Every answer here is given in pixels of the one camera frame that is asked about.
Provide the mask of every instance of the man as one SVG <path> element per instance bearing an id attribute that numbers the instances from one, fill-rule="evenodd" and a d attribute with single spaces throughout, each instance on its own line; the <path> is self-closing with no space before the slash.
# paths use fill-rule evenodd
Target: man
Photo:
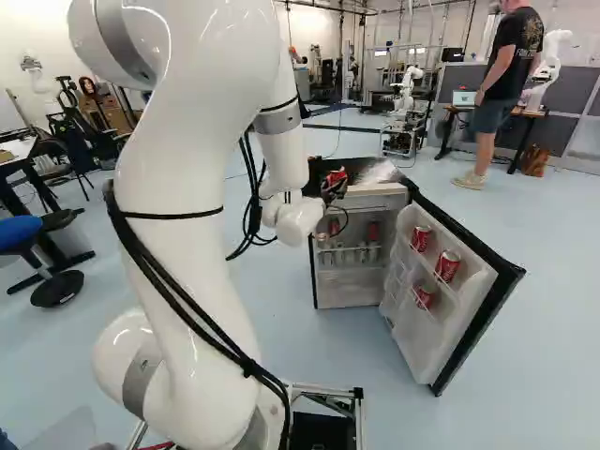
<path id="1" fill-rule="evenodd" d="M 529 0 L 501 0 L 506 16 L 498 26 L 486 78 L 477 97 L 472 128 L 477 133 L 473 171 L 452 182 L 462 188 L 482 189 L 494 156 L 496 131 L 518 103 L 523 86 L 540 65 L 544 24 Z"/>

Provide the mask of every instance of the black stool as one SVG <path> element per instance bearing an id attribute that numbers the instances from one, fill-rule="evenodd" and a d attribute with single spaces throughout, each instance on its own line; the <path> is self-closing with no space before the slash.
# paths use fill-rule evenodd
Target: black stool
<path id="1" fill-rule="evenodd" d="M 69 213 L 73 214 L 69 210 L 55 214 L 67 216 Z M 59 218 L 42 220 L 35 216 L 17 216 L 0 220 L 0 255 L 22 256 L 44 278 L 31 295 L 31 304 L 35 307 L 54 308 L 64 305 L 83 287 L 82 272 L 67 270 L 52 275 L 32 250 L 39 233 L 52 231 L 53 226 L 62 222 Z"/>

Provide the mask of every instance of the aluminum frame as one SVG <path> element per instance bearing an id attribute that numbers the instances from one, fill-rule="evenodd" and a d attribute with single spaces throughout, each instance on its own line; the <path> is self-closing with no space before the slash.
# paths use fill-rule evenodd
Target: aluminum frame
<path id="1" fill-rule="evenodd" d="M 350 417 L 354 421 L 355 431 L 354 436 L 356 437 L 356 450 L 366 450 L 366 436 L 365 436 L 365 405 L 363 388 L 354 387 L 353 389 L 336 389 L 331 387 L 320 386 L 318 384 L 308 384 L 302 382 L 296 382 L 291 384 L 290 402 L 293 403 L 299 398 L 307 398 L 315 401 L 314 396 L 325 397 L 326 399 L 332 400 L 350 400 L 350 411 L 344 413 L 347 417 Z M 327 402 L 318 401 L 318 404 L 340 413 L 340 410 L 333 405 L 327 404 Z M 131 434 L 131 438 L 125 447 L 126 450 L 138 450 L 142 444 L 143 437 L 148 432 L 148 424 L 140 420 Z"/>

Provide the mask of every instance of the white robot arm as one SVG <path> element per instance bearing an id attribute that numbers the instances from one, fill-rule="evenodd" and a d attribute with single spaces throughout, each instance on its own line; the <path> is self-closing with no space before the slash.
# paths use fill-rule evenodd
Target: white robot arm
<path id="1" fill-rule="evenodd" d="M 544 37 L 543 59 L 532 75 L 532 80 L 540 84 L 523 91 L 523 96 L 527 98 L 527 109 L 529 111 L 540 109 L 544 94 L 559 79 L 561 74 L 559 45 L 564 40 L 570 40 L 572 37 L 573 33 L 569 30 L 553 30 Z"/>
<path id="2" fill-rule="evenodd" d="M 324 209 L 298 193 L 307 155 L 272 2 L 73 0 L 68 24 L 75 51 L 97 75 L 154 88 L 115 171 L 125 222 L 193 306 L 260 363 L 218 215 L 226 164 L 252 121 L 269 169 L 260 189 L 264 221 L 297 245 Z M 297 202 L 279 201 L 286 190 Z M 93 364 L 102 389 L 188 450 L 277 448 L 281 397 L 192 331 L 130 254 L 124 265 L 143 311 L 120 316 L 100 336 Z"/>
<path id="3" fill-rule="evenodd" d="M 415 66 L 410 66 L 406 69 L 406 72 L 404 73 L 404 77 L 402 78 L 402 82 L 400 84 L 390 84 L 390 86 L 397 87 L 399 89 L 398 96 L 394 98 L 394 110 L 391 112 L 391 115 L 404 118 L 406 116 L 406 113 L 413 108 L 413 80 L 419 80 L 423 78 L 424 74 L 425 72 L 423 71 L 423 69 Z"/>

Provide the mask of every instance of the gray floor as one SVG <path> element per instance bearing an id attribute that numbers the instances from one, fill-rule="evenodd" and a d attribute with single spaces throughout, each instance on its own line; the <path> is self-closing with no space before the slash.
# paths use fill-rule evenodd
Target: gray floor
<path id="1" fill-rule="evenodd" d="M 320 120 L 326 116 L 337 123 L 337 112 Z M 378 139 L 306 130 L 309 153 L 340 158 L 375 155 Z M 597 449 L 600 178 L 551 168 L 543 179 L 509 176 L 497 166 L 487 190 L 475 192 L 449 183 L 470 167 L 465 157 L 435 162 L 433 154 L 424 150 L 405 172 L 432 201 L 529 272 L 444 396 L 434 398 L 414 383 L 376 308 L 312 308 L 306 248 L 274 244 L 231 263 L 235 285 L 247 293 L 243 300 L 265 364 L 288 380 L 364 386 L 371 450 Z M 240 173 L 235 155 L 228 175 Z M 92 174 L 97 189 L 90 203 L 75 183 L 56 189 L 64 206 L 86 207 L 79 224 L 97 252 L 81 266 L 86 283 L 80 296 L 53 311 L 31 307 L 31 291 L 2 297 L 0 427 L 19 445 L 70 413 L 67 420 L 75 424 L 79 417 L 78 427 L 89 429 L 90 443 L 124 443 L 135 423 L 100 392 L 90 369 L 100 330 L 135 304 L 100 199 L 99 186 L 109 175 Z M 242 176 L 226 183 L 223 230 L 233 248 L 248 186 Z M 37 210 L 35 201 L 30 206 Z M 2 268 L 0 286 L 28 272 L 22 262 Z M 63 439 L 64 449 L 87 445 L 81 436 Z"/>

